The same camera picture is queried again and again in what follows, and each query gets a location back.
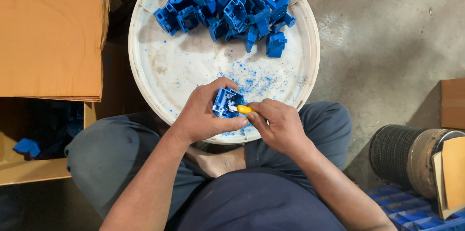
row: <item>person's right hand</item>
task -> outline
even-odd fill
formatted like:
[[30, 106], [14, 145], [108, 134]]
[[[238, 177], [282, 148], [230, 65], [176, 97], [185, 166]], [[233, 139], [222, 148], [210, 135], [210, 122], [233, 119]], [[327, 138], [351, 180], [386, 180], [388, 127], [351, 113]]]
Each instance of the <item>person's right hand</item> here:
[[294, 107], [269, 98], [261, 103], [248, 103], [247, 106], [255, 110], [247, 114], [247, 119], [275, 151], [291, 156], [308, 149], [309, 144], [313, 145], [305, 135], [299, 113]]

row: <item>cardboard sheet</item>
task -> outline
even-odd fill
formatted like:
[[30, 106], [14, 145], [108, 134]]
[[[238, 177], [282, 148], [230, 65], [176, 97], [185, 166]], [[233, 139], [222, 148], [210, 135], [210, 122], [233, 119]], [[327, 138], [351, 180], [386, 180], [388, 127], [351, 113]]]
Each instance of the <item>cardboard sheet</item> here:
[[444, 141], [442, 166], [447, 209], [465, 205], [465, 136]]
[[438, 192], [438, 205], [439, 205], [439, 218], [445, 220], [451, 214], [465, 208], [465, 205], [460, 205], [452, 209], [447, 209], [447, 203], [445, 200], [445, 185], [444, 185], [444, 174], [442, 171], [442, 152], [436, 153], [432, 157], [434, 179], [436, 181], [436, 191]]
[[465, 77], [441, 80], [441, 126], [465, 129]]
[[100, 101], [109, 0], [0, 5], [0, 96]]

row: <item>finger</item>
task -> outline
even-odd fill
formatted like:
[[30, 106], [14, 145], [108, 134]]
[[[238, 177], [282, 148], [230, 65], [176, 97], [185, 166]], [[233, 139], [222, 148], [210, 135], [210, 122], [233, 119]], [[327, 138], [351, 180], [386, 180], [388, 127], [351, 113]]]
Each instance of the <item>finger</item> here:
[[278, 109], [265, 102], [251, 102], [246, 104], [246, 106], [252, 108], [253, 110], [255, 110], [255, 112], [260, 113], [268, 120], [275, 117], [278, 112]]
[[245, 127], [249, 121], [242, 116], [236, 116], [233, 118], [219, 118], [216, 120], [216, 125], [218, 131], [221, 133], [224, 132], [234, 132], [243, 127]]
[[263, 139], [269, 139], [273, 135], [264, 117], [257, 114], [257, 112], [250, 112], [247, 114], [247, 119], [258, 130]]
[[264, 100], [262, 100], [262, 102], [265, 102], [265, 103], [275, 107], [276, 109], [283, 109], [283, 108], [289, 107], [285, 103], [279, 102], [278, 100], [269, 99], [269, 98], [265, 98]]
[[235, 91], [239, 91], [239, 86], [236, 84], [236, 82], [234, 82], [233, 80], [225, 76], [215, 79], [210, 84], [208, 84], [208, 86], [213, 88], [214, 90], [218, 90], [220, 87], [223, 87], [223, 88], [232, 88]]

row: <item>concrete floor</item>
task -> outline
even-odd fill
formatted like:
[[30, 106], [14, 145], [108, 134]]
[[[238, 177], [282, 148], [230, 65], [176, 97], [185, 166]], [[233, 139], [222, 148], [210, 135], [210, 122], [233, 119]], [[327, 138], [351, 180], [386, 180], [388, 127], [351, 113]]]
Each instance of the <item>concrete floor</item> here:
[[[339, 102], [349, 109], [353, 133], [345, 173], [363, 189], [374, 187], [381, 181], [368, 160], [370, 137], [386, 124], [439, 127], [438, 82], [465, 76], [465, 0], [308, 2], [321, 40], [308, 103]], [[36, 195], [56, 197], [36, 201], [59, 209], [40, 214], [60, 223], [44, 230], [98, 229], [100, 218], [70, 179], [29, 185]]]

